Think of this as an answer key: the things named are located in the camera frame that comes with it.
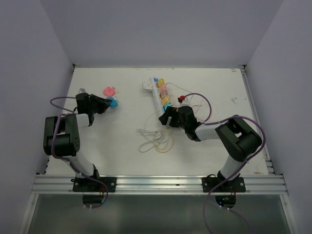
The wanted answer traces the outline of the pink plug adapter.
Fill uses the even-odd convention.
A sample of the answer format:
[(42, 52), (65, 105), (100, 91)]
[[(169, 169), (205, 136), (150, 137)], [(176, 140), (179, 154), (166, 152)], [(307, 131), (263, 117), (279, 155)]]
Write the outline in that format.
[(115, 94), (116, 94), (117, 92), (116, 92), (116, 90), (115, 90), (115, 88), (114, 87), (109, 87), (109, 86), (107, 86), (106, 88), (104, 88), (104, 90), (103, 90), (103, 94), (105, 95), (105, 96), (107, 96), (107, 97), (113, 97)]

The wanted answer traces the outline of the blue plug adapter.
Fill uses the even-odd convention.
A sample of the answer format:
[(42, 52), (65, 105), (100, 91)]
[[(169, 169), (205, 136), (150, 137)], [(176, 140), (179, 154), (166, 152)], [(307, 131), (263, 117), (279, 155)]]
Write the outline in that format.
[(107, 97), (107, 100), (110, 100), (111, 102), (109, 103), (109, 107), (111, 108), (116, 108), (118, 107), (119, 101), (115, 97)]

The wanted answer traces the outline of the white power strip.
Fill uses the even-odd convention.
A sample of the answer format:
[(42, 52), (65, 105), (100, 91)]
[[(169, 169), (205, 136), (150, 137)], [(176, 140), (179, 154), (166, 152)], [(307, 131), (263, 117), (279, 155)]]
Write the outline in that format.
[(159, 90), (157, 87), (157, 81), (158, 80), (159, 80), (159, 78), (156, 78), (156, 77), (150, 78), (150, 81), (154, 85), (152, 93), (153, 93), (153, 97), (154, 97), (154, 101), (155, 101), (155, 105), (156, 105), (156, 110), (157, 110), (158, 116), (160, 117), (161, 115), (164, 114), (165, 111), (163, 110), (163, 105), (161, 105), (161, 103), (160, 103), (161, 97), (160, 97), (160, 93), (159, 93)]

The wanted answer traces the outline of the white plug adapter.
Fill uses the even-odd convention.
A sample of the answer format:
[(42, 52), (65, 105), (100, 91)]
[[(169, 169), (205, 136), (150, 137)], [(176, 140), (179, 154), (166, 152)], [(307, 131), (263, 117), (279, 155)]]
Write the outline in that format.
[(153, 87), (154, 87), (151, 81), (143, 81), (142, 86), (143, 86), (143, 89), (148, 90), (148, 91), (153, 90)]

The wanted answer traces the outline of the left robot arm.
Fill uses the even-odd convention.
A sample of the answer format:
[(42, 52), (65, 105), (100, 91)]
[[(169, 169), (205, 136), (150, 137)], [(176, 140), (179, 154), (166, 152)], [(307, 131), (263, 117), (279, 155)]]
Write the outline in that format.
[(84, 92), (72, 98), (77, 104), (74, 110), (54, 103), (55, 100), (69, 98), (55, 97), (50, 100), (51, 105), (66, 113), (45, 119), (43, 149), (46, 155), (65, 162), (75, 172), (76, 178), (84, 179), (84, 186), (94, 192), (101, 187), (101, 179), (96, 166), (79, 152), (79, 129), (92, 126), (94, 115), (105, 113), (114, 101)]

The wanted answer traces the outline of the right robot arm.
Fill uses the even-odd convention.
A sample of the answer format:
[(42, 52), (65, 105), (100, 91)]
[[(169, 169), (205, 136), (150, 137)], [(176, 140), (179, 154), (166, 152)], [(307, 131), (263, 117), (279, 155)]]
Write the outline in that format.
[(219, 122), (199, 122), (189, 106), (168, 107), (159, 118), (162, 125), (184, 130), (192, 141), (219, 139), (229, 156), (217, 174), (217, 185), (229, 191), (234, 180), (247, 162), (265, 146), (266, 136), (262, 127), (254, 120), (234, 115)]

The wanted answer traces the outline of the teal cube plug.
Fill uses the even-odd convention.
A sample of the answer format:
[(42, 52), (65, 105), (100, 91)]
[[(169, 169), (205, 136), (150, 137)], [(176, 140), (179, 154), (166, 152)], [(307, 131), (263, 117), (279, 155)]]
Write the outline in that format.
[(166, 109), (167, 109), (168, 107), (172, 107), (172, 106), (173, 106), (173, 104), (172, 104), (171, 102), (166, 102), (166, 103), (163, 105), (163, 110), (166, 111)]

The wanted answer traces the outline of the yellow cube plug near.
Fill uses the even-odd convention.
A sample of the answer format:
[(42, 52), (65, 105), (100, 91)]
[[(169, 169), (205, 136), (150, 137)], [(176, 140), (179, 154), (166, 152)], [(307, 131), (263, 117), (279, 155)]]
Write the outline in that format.
[(168, 96), (163, 96), (160, 100), (161, 105), (165, 105), (167, 102), (171, 102)]

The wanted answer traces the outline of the yellow cube plug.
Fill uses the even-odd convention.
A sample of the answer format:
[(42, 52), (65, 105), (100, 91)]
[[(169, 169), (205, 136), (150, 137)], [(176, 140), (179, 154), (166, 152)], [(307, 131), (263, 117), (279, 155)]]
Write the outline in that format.
[(160, 100), (161, 105), (165, 105), (167, 102), (171, 102), (168, 96), (163, 96)]
[(157, 81), (157, 87), (158, 88), (164, 88), (165, 87), (165, 80), (160, 78), (158, 81)]

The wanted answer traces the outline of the pink cube plug far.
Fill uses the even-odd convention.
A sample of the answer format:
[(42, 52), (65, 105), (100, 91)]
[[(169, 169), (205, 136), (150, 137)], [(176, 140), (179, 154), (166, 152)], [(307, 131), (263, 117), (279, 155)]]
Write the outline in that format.
[(164, 88), (159, 88), (158, 90), (159, 90), (159, 93), (160, 93), (160, 92), (162, 92), (162, 91), (164, 91), (164, 90), (166, 90), (166, 91), (168, 92), (168, 90), (167, 90), (167, 87), (166, 87), (166, 86), (165, 86)]

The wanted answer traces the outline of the yellow cube plug far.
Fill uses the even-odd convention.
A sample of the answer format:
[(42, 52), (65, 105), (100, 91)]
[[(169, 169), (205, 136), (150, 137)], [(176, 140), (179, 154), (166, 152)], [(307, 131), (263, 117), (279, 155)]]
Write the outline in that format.
[(158, 81), (157, 81), (157, 87), (158, 88), (164, 88), (165, 87), (165, 80), (160, 78)]

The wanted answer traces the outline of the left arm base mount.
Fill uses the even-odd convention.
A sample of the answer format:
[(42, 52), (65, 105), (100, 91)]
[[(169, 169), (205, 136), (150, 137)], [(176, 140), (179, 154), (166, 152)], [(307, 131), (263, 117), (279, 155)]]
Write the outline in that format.
[(115, 192), (117, 186), (116, 177), (101, 176), (98, 180), (104, 183), (107, 188), (105, 189), (103, 185), (99, 182), (94, 182), (86, 178), (72, 178), (71, 182), (73, 183), (73, 192)]

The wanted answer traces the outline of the aluminium front rail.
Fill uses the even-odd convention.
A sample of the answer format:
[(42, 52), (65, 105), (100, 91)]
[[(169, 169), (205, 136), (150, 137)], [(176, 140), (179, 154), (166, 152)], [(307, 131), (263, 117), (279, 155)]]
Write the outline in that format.
[[(114, 195), (206, 195), (215, 178), (195, 176), (126, 176), (105, 177), (109, 192)], [(81, 189), (71, 175), (37, 175), (33, 194), (84, 194), (96, 195), (97, 189)], [(284, 177), (281, 175), (242, 175), (235, 182), (215, 189), (215, 195), (286, 195)]]

